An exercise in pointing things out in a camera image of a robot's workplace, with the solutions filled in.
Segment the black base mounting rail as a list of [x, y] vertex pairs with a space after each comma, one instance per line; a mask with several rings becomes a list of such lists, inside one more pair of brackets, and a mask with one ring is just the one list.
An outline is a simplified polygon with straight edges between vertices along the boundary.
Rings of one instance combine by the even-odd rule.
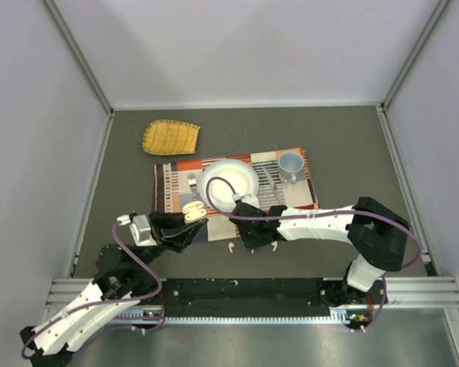
[[363, 293], [338, 278], [169, 278], [166, 317], [321, 317], [332, 307], [368, 310], [384, 295], [381, 280]]

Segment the colourful patchwork placemat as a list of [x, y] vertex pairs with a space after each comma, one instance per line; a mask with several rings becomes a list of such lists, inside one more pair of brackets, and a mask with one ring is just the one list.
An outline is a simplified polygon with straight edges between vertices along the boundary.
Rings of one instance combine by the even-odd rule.
[[264, 211], [280, 203], [317, 209], [317, 194], [305, 151], [303, 148], [292, 148], [290, 151], [301, 155], [304, 161], [295, 183], [281, 181], [282, 169], [278, 160], [287, 150], [156, 164], [152, 209], [160, 213], [180, 212], [194, 198], [189, 184], [191, 176], [195, 177], [197, 199], [205, 203], [205, 171], [209, 171], [211, 177], [223, 177], [230, 182], [227, 185], [218, 180], [210, 185], [212, 202], [224, 212], [230, 212], [235, 207], [232, 190], [240, 196], [249, 194], [257, 199], [259, 208]]

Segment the white earbud charging case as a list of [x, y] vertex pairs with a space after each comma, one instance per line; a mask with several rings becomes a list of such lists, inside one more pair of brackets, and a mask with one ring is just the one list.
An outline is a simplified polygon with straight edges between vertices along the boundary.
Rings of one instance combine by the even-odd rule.
[[207, 217], [207, 211], [205, 209], [205, 204], [201, 201], [193, 201], [186, 204], [182, 213], [184, 214], [184, 222], [192, 223]]

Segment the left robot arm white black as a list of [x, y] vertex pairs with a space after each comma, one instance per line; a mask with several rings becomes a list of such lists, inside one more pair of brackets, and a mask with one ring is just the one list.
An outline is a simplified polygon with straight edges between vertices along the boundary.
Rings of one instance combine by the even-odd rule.
[[100, 251], [93, 280], [54, 317], [20, 332], [21, 357], [33, 365], [65, 365], [121, 312], [152, 302], [162, 280], [150, 262], [165, 251], [181, 253], [207, 222], [205, 209], [118, 217], [112, 227], [116, 242]]

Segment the white round plate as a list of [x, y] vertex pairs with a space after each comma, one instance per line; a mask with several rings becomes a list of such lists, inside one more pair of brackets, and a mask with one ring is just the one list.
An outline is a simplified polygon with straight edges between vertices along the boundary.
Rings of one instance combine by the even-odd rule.
[[234, 193], [257, 195], [259, 179], [249, 164], [235, 159], [223, 159], [205, 169], [197, 181], [200, 198], [213, 208], [207, 198], [207, 187], [209, 187], [211, 202], [221, 211], [231, 212], [236, 206], [232, 195]]

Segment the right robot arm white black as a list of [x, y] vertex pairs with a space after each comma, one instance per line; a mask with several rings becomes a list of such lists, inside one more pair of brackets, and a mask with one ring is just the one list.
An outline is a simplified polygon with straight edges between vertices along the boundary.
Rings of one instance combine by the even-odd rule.
[[319, 286], [319, 297], [328, 306], [359, 303], [379, 277], [403, 268], [409, 224], [370, 197], [339, 209], [278, 205], [266, 212], [238, 200], [228, 218], [247, 249], [301, 239], [352, 245], [358, 256], [347, 266], [343, 280], [335, 284], [323, 281]]

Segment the aluminium frame post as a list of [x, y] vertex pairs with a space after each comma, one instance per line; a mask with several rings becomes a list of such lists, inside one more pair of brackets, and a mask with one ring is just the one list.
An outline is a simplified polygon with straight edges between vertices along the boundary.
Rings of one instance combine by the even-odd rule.
[[52, 22], [60, 33], [63, 41], [66, 44], [75, 64], [80, 68], [80, 72], [86, 81], [87, 86], [90, 88], [93, 95], [96, 97], [97, 102], [102, 106], [104, 112], [108, 116], [114, 114], [114, 108], [109, 103], [106, 94], [103, 92], [97, 78], [95, 77], [90, 65], [88, 64], [83, 52], [77, 43], [72, 31], [68, 27], [60, 9], [53, 0], [41, 0], [41, 4], [49, 14]]
[[422, 51], [424, 50], [431, 36], [443, 20], [444, 16], [447, 14], [448, 9], [451, 7], [451, 4], [452, 0], [437, 1], [437, 4], [434, 7], [433, 12], [429, 16], [425, 26], [422, 28], [422, 32], [420, 33], [404, 64], [402, 65], [401, 70], [394, 79], [394, 82], [390, 87], [389, 91], [387, 92], [385, 99], [380, 104], [380, 108], [383, 113], [386, 113], [395, 101], [396, 96], [398, 95], [403, 84], [407, 80], [409, 74], [414, 68], [414, 65], [418, 61]]

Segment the light blue mug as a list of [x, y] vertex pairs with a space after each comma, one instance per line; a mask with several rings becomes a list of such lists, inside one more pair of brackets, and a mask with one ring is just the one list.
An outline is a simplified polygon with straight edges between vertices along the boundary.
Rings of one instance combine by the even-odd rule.
[[295, 151], [286, 151], [278, 158], [278, 168], [283, 183], [295, 184], [304, 168], [304, 158]]

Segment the aluminium frame left post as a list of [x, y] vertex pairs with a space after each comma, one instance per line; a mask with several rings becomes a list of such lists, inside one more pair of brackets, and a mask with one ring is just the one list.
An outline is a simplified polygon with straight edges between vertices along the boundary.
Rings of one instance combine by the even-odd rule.
[[88, 64], [83, 52], [77, 43], [72, 31], [68, 27], [60, 9], [53, 0], [41, 0], [41, 4], [49, 14], [52, 22], [60, 33], [63, 41], [66, 44], [75, 64], [80, 68], [80, 72], [86, 81], [87, 86], [90, 88], [93, 95], [96, 97], [97, 102], [102, 106], [104, 112], [108, 116], [114, 114], [114, 108], [109, 103], [106, 94], [103, 92], [97, 78], [95, 77], [90, 65]]

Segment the aluminium frame front beam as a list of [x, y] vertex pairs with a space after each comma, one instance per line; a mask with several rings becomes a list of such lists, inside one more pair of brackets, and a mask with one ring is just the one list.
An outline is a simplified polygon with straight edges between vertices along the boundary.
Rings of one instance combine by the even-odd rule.
[[130, 307], [114, 323], [368, 322], [373, 311], [459, 307], [452, 278], [389, 278], [365, 297], [344, 300], [337, 278], [172, 278], [160, 296]]

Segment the aluminium frame right post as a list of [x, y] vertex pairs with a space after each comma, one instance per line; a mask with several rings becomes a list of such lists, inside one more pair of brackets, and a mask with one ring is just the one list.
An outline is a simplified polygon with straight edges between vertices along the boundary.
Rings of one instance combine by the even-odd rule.
[[398, 95], [403, 84], [407, 80], [409, 74], [414, 68], [414, 65], [418, 61], [422, 51], [424, 50], [431, 36], [443, 20], [444, 16], [447, 14], [448, 9], [451, 7], [451, 4], [452, 0], [437, 1], [437, 4], [434, 7], [433, 12], [429, 16], [425, 26], [422, 28], [422, 32], [420, 33], [404, 64], [402, 65], [401, 70], [394, 79], [394, 82], [390, 87], [389, 91], [387, 92], [385, 99], [380, 104], [380, 108], [383, 113], [386, 113], [395, 101], [396, 96]]

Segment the yellow woven cloth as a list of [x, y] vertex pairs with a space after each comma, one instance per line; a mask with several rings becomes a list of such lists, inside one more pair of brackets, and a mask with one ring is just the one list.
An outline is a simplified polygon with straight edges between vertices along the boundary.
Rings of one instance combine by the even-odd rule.
[[194, 154], [200, 126], [170, 119], [153, 121], [142, 138], [145, 153], [157, 156]]

